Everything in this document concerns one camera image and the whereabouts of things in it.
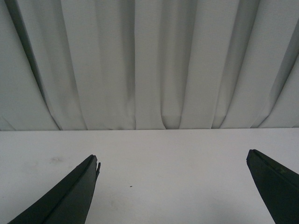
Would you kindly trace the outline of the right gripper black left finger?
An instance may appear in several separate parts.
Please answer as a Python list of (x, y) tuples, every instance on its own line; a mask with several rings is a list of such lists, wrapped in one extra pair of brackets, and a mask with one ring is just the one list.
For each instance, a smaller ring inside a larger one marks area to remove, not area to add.
[(91, 206), (101, 163), (88, 156), (11, 224), (84, 224)]

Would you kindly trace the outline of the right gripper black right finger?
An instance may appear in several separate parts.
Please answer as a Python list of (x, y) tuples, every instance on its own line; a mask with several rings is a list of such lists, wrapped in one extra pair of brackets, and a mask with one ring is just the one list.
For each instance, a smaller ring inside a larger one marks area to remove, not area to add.
[(299, 222), (299, 175), (256, 149), (247, 166), (272, 219), (277, 224)]

